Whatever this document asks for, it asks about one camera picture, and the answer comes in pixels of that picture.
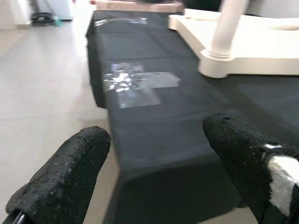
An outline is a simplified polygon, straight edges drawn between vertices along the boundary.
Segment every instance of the clear tape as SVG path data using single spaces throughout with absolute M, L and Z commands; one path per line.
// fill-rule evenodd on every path
M 103 26 L 107 23 L 113 22 L 113 21 L 126 21 L 129 23 L 139 23 L 139 24 L 147 24 L 147 18 L 111 18 L 111 19 L 105 19 L 105 20 L 99 20 L 94 22 L 94 25 L 97 26 Z
M 104 90 L 115 91 L 120 108 L 157 105 L 154 88 L 178 87 L 180 79 L 169 72 L 143 72 L 140 63 L 112 64 L 105 74 Z

